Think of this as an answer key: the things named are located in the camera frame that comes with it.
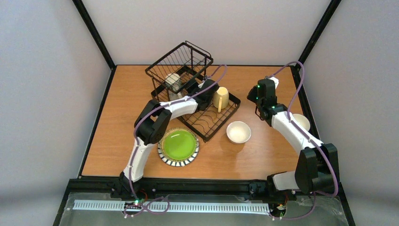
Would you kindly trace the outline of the green plate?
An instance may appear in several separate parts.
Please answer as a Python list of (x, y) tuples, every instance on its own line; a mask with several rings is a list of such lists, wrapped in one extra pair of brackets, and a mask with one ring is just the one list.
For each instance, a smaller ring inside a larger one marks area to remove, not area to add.
[(174, 129), (166, 134), (162, 142), (164, 154), (176, 161), (188, 159), (197, 147), (195, 136), (185, 129)]

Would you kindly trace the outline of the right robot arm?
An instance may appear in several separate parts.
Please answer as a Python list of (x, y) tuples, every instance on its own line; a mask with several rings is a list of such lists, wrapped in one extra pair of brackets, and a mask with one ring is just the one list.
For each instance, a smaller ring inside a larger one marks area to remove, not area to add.
[(255, 113), (269, 126), (277, 130), (298, 153), (296, 169), (268, 176), (277, 191), (299, 190), (317, 192), (334, 197), (339, 191), (339, 164), (337, 148), (325, 144), (307, 130), (277, 102), (275, 78), (261, 79), (247, 98), (256, 104)]

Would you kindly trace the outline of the white bowl at right edge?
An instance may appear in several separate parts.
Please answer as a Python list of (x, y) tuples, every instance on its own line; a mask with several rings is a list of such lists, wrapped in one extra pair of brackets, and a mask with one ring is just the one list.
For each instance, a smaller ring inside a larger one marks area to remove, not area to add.
[(310, 121), (304, 115), (295, 113), (293, 114), (293, 117), (306, 131), (310, 130)]

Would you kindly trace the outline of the yellow ceramic mug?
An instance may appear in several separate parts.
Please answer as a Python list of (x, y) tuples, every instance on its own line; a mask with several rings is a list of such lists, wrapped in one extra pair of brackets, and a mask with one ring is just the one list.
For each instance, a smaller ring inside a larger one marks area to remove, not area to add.
[(218, 113), (221, 113), (223, 109), (228, 106), (229, 103), (229, 91), (225, 87), (219, 87), (213, 96), (213, 105), (217, 109)]

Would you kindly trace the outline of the black wire dish rack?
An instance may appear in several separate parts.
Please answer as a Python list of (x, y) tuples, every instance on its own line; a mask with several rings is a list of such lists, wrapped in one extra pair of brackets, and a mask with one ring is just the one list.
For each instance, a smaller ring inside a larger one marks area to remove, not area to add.
[[(213, 58), (209, 52), (189, 41), (180, 43), (145, 69), (145, 73), (151, 77), (154, 85), (154, 90), (151, 92), (152, 98), (160, 102), (170, 101), (169, 88), (165, 83), (165, 78), (170, 73), (180, 75), (179, 91), (184, 97), (210, 76), (211, 71), (207, 68), (212, 63)], [(210, 103), (204, 111), (183, 115), (178, 119), (204, 142), (207, 142), (232, 117), (239, 106), (240, 100), (230, 93), (228, 106), (221, 113), (218, 113), (213, 103)]]

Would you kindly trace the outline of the tall patterned ceramic cup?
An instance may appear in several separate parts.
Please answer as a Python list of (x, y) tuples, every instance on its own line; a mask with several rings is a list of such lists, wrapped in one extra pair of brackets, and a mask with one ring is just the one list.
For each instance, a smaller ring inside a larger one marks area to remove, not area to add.
[(182, 98), (182, 93), (179, 91), (181, 87), (180, 75), (177, 73), (170, 73), (165, 78), (165, 83), (169, 88), (168, 94), (170, 101)]

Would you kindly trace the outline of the striped plate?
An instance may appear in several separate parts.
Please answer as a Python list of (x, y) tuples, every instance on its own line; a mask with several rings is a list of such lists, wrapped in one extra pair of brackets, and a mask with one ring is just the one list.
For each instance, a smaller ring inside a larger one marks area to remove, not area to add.
[(158, 155), (159, 155), (160, 159), (161, 159), (165, 164), (167, 164), (167, 165), (169, 165), (169, 166), (173, 166), (173, 167), (184, 167), (184, 166), (190, 164), (191, 162), (193, 162), (193, 161), (195, 160), (195, 158), (198, 156), (198, 154), (199, 154), (200, 143), (199, 143), (198, 138), (196, 137), (196, 135), (195, 135), (192, 131), (190, 131), (190, 130), (188, 130), (188, 129), (185, 129), (185, 130), (190, 131), (190, 132), (195, 136), (195, 138), (196, 138), (197, 147), (196, 147), (196, 150), (194, 151), (194, 154), (192, 154), (192, 156), (190, 156), (188, 159), (185, 159), (185, 160), (182, 160), (182, 161), (176, 161), (176, 160), (172, 160), (172, 159), (168, 158), (168, 157), (164, 154), (164, 152), (163, 152), (163, 150), (162, 150), (162, 142), (163, 142), (164, 138), (166, 137), (166, 134), (167, 134), (169, 131), (174, 130), (174, 129), (185, 129), (185, 128), (173, 128), (173, 129), (168, 130), (168, 131), (165, 133), (164, 137), (163, 137), (163, 138), (159, 141), (159, 143), (158, 143)]

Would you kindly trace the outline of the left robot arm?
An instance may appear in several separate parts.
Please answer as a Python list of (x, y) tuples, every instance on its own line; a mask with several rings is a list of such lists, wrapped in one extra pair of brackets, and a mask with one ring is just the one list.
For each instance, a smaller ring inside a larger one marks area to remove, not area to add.
[(135, 122), (133, 150), (121, 173), (131, 190), (133, 184), (143, 177), (149, 153), (165, 135), (169, 122), (183, 115), (204, 111), (217, 89), (217, 82), (208, 79), (180, 99), (169, 102), (153, 99), (147, 103)]

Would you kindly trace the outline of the black enclosure frame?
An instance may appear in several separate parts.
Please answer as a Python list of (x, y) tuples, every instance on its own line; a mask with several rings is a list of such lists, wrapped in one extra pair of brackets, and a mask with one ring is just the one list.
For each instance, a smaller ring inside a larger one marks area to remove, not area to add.
[[(66, 213), (67, 213), (67, 201), (69, 199), (69, 195), (71, 193), (107, 193), (110, 195), (117, 195), (116, 198), (119, 198), (120, 195), (122, 198), (125, 198), (124, 195), (128, 194), (130, 188), (125, 188), (124, 185), (127, 185), (127, 182), (122, 182), (122, 177), (119, 175), (118, 179), (116, 177), (100, 177), (100, 176), (83, 176), (82, 172), (84, 165), (87, 161), (87, 157), (92, 146), (92, 142), (97, 130), (97, 126), (99, 124), (101, 114), (103, 112), (103, 108), (111, 88), (112, 80), (117, 70), (117, 65), (113, 62), (109, 51), (107, 50), (93, 20), (91, 19), (84, 3), (82, 0), (72, 0), (77, 11), (79, 12), (80, 16), (83, 19), (83, 22), (87, 26), (90, 34), (92, 35), (94, 41), (96, 42), (99, 50), (103, 54), (106, 63), (108, 64), (111, 73), (105, 88), (105, 92), (98, 110), (98, 114), (90, 135), (90, 139), (85, 151), (85, 155), (82, 160), (82, 164), (79, 170), (78, 178), (70, 179), (63, 196), (62, 202), (60, 204), (60, 208), (58, 210), (57, 216), (53, 223), (53, 226), (60, 226), (62, 220), (64, 219), (66, 223)], [(321, 17), (318, 25), (316, 26), (313, 34), (311, 35), (308, 43), (306, 44), (303, 52), (299, 57), (299, 62), (305, 63), (306, 59), (310, 55), (312, 49), (316, 45), (318, 39), (320, 38), (322, 32), (324, 31), (325, 27), (327, 26), (328, 22), (332, 18), (333, 14), (337, 10), (341, 0), (331, 0), (326, 11), (324, 12), (323, 16)], [(296, 63), (295, 66), (289, 66), (293, 81), (295, 83), (295, 87), (299, 88), (300, 83), (300, 69), (299, 63)], [(307, 99), (306, 92), (304, 88), (299, 89), (299, 101), (301, 104), (302, 111), (305, 116), (309, 116), (310, 119), (310, 134), (315, 135), (316, 138), (319, 138), (318, 130), (316, 129), (316, 124), (311, 112), (311, 108)], [(269, 190), (265, 190), (266, 188), (271, 187), (271, 176), (267, 177), (268, 182), (261, 182), (261, 180), (216, 180), (216, 179), (156, 179), (156, 178), (149, 178), (144, 179), (143, 185), (177, 185), (177, 188), (182, 188), (182, 190), (176, 190), (183, 193), (178, 193), (180, 195), (235, 195), (239, 197), (247, 197), (252, 198), (252, 190), (250, 188), (255, 188), (254, 185), (260, 185), (261, 190), (256, 190), (259, 194), (265, 194), (266, 198), (271, 198), (271, 192)], [(339, 197), (341, 206), (343, 208), (343, 212), (345, 215), (345, 219), (349, 226), (355, 226), (355, 222), (344, 193), (343, 186), (341, 182), (338, 182), (338, 195), (335, 197), (337, 199)]]

